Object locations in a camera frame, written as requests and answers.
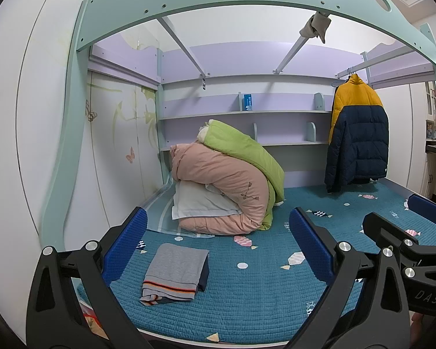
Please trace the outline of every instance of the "bed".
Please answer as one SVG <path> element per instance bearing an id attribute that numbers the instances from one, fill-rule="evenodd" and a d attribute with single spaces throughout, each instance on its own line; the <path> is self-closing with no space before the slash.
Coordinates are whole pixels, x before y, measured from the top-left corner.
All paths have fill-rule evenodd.
<path id="1" fill-rule="evenodd" d="M 136 327 L 196 343 L 212 344 L 207 338 L 215 333 L 221 343 L 244 345 L 278 345 L 291 339 L 326 286 L 315 278 L 289 231 L 289 213 L 297 206 L 337 241 L 348 241 L 361 251 L 378 251 L 362 232 L 363 218 L 372 211 L 409 230 L 420 244 L 436 245 L 436 225 L 408 210 L 403 197 L 379 182 L 351 185 L 330 195 L 324 186 L 288 188 L 285 196 L 284 204 L 273 209 L 272 228 L 246 235 L 251 246 L 238 244 L 232 236 L 192 238 L 147 230 L 145 247 L 134 251 L 121 277 L 110 283 Z M 190 303 L 145 307 L 139 302 L 144 274 L 165 242 L 210 251 L 207 289 Z M 237 266 L 242 263 L 247 268 Z M 360 289 L 361 280 L 345 311 L 354 307 Z M 89 303 L 82 285 L 78 293 Z"/>

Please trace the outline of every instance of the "support bar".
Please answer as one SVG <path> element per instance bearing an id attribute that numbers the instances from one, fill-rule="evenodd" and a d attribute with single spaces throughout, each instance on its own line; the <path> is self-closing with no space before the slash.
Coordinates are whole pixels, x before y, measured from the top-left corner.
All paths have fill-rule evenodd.
<path id="1" fill-rule="evenodd" d="M 179 39 L 178 35 L 176 34 L 176 31 L 174 30 L 173 22 L 171 22 L 171 20 L 167 16 L 157 18 L 157 20 L 160 23 L 160 25 L 162 25 L 163 28 L 168 32 L 168 34 L 171 35 L 171 37 L 178 44 L 178 46 L 181 48 L 181 50 L 184 51 L 184 53 L 191 60 L 191 62 L 193 62 L 194 66 L 200 72 L 200 76 L 201 77 L 208 76 L 205 73 L 205 68 L 201 66 L 201 64 L 199 63 L 199 60 L 192 53 L 191 49 L 189 47 L 187 47 L 184 43 L 182 43 L 181 39 Z"/>
<path id="2" fill-rule="evenodd" d="M 365 69 L 367 67 L 371 67 L 373 65 L 385 62 L 387 60 L 398 58 L 399 56 L 402 56 L 402 55 L 410 54 L 411 52 L 414 52 L 414 51 L 415 51 L 414 49 L 412 49 L 408 46 L 396 48 L 395 50 L 392 50 L 392 51 L 389 51 L 383 55 L 377 56 L 376 58 L 367 60 L 366 62 L 360 63 L 360 64 L 355 65 L 355 66 L 350 67 L 350 68 L 347 68 L 345 71 L 338 73 L 336 75 L 336 77 L 338 79 L 340 79 L 344 76 L 350 75 L 351 73 L 355 73 L 357 71 L 360 71 L 360 70 Z"/>
<path id="3" fill-rule="evenodd" d="M 322 16 L 328 17 L 329 13 L 321 13 Z M 292 48 L 289 50 L 287 55 L 284 57 L 283 61 L 278 65 L 278 67 L 273 71 L 275 75 L 279 75 L 283 69 L 287 66 L 287 64 L 292 60 L 292 58 L 300 51 L 300 49 L 303 47 L 305 43 L 309 38 L 300 37 L 296 43 L 292 46 Z"/>

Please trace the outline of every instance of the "puffer jacket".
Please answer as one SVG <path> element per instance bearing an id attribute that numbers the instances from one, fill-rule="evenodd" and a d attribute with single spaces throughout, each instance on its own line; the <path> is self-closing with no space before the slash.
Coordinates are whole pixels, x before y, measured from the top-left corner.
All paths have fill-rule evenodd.
<path id="1" fill-rule="evenodd" d="M 376 92 L 357 74 L 336 89 L 324 182 L 338 192 L 386 177 L 389 122 Z"/>

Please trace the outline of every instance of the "silver bolt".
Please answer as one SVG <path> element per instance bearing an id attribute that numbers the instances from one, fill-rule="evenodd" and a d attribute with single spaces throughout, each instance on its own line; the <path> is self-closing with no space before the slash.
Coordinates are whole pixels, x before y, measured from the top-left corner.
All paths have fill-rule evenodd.
<path id="1" fill-rule="evenodd" d="M 409 278 L 413 278 L 415 277 L 415 270 L 413 270 L 412 268 L 407 268 L 405 270 L 405 275 Z"/>
<path id="2" fill-rule="evenodd" d="M 97 249 L 97 242 L 96 241 L 90 241 L 85 245 L 85 249 L 87 249 L 88 251 L 93 251 Z"/>
<path id="3" fill-rule="evenodd" d="M 349 243 L 346 243 L 345 241 L 339 243 L 339 249 L 344 252 L 349 252 L 351 248 L 351 245 Z"/>
<path id="4" fill-rule="evenodd" d="M 389 249 L 389 248 L 384 248 L 384 249 L 383 249 L 383 254 L 384 254 L 386 257 L 392 257 L 392 251 L 391 251 L 391 249 Z"/>
<path id="5" fill-rule="evenodd" d="M 52 247 L 45 247 L 44 250 L 42 251 L 42 254 L 44 256 L 48 256 L 50 254 L 52 254 L 53 252 L 53 248 Z"/>

